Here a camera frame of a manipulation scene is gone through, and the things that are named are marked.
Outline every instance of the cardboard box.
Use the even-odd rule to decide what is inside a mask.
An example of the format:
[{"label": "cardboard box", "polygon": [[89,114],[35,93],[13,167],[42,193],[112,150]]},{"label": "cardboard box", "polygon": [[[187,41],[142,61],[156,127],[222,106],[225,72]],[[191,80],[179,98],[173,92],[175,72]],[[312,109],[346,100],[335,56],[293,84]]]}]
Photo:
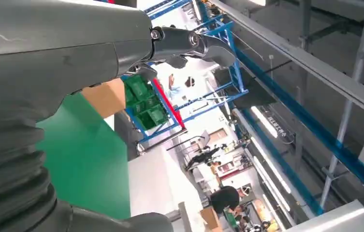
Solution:
[{"label": "cardboard box", "polygon": [[126,108],[125,86],[120,78],[88,87],[82,95],[95,108],[102,118],[107,118]]},{"label": "cardboard box", "polygon": [[210,229],[211,232],[222,232],[223,228],[220,224],[218,215],[216,214],[213,207],[207,207],[200,211],[200,215],[202,215],[203,219],[207,223],[207,227]]}]

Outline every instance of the white table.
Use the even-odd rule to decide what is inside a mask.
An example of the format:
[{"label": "white table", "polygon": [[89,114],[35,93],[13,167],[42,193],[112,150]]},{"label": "white table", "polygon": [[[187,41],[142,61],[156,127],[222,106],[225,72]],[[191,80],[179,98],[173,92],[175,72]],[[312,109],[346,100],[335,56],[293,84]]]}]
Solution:
[{"label": "white table", "polygon": [[132,216],[150,212],[166,215],[184,203],[191,231],[205,231],[199,194],[163,147],[131,160],[128,167]]}]

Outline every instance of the metal bolt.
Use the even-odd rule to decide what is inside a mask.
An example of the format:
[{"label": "metal bolt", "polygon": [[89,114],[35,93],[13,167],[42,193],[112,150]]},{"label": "metal bolt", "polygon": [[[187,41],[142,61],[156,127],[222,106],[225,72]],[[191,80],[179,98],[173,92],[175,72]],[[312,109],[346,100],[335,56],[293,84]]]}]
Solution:
[{"label": "metal bolt", "polygon": [[199,44],[199,36],[196,33],[190,34],[189,42],[192,46],[196,47]]},{"label": "metal bolt", "polygon": [[153,30],[151,31],[150,36],[152,37],[152,39],[158,40],[160,39],[160,32],[157,30]]}]

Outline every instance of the window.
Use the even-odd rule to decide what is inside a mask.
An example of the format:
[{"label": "window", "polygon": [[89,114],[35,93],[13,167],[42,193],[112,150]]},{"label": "window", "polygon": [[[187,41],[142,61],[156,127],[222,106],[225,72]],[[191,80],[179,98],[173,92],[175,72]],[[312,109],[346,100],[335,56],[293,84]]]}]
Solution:
[{"label": "window", "polygon": [[227,137],[227,133],[222,128],[220,130],[217,130],[217,131],[211,133],[209,136],[210,136],[210,141],[209,141],[208,144],[213,144],[213,143],[217,142],[220,139],[226,138]]}]

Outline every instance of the green board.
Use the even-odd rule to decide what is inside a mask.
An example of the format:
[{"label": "green board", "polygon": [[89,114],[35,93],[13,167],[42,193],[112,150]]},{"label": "green board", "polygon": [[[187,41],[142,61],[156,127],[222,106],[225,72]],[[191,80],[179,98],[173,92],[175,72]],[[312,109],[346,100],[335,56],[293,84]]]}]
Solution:
[{"label": "green board", "polygon": [[38,123],[45,166],[57,195],[95,212],[129,218],[127,147],[81,94],[68,96],[57,113]]}]

